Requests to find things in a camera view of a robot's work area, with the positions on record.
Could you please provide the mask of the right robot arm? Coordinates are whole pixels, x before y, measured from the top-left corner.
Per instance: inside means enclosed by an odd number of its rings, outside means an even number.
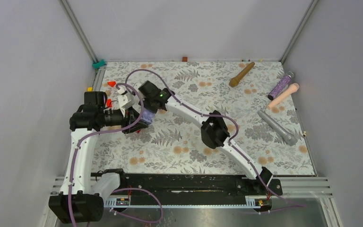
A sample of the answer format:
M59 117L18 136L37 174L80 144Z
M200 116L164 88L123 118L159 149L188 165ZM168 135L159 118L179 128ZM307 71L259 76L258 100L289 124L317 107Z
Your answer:
M204 113L176 97L167 87L159 89L150 81L140 85L138 91L144 97L146 107L172 112L199 127L202 142L208 148L217 149L233 160L243 170L246 177L253 180L252 188L256 194L263 195L270 190L273 174L243 152L233 140L236 135L230 135L224 121L226 118L236 124L233 119L221 115L218 111Z

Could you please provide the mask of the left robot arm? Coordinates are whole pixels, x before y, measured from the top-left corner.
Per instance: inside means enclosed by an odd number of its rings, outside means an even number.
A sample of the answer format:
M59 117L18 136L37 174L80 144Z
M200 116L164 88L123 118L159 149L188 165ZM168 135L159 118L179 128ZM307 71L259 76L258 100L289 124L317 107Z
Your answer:
M98 133L103 127L120 125L126 131L139 122L139 118L131 118L134 95L134 92L121 91L119 109L106 110L107 94L88 91L84 93L84 103L71 116L71 152L65 179L58 195L50 196L48 202L62 223L74 225L99 221L111 193L126 192L128 182L116 172L104 173L96 184L91 185L91 165Z

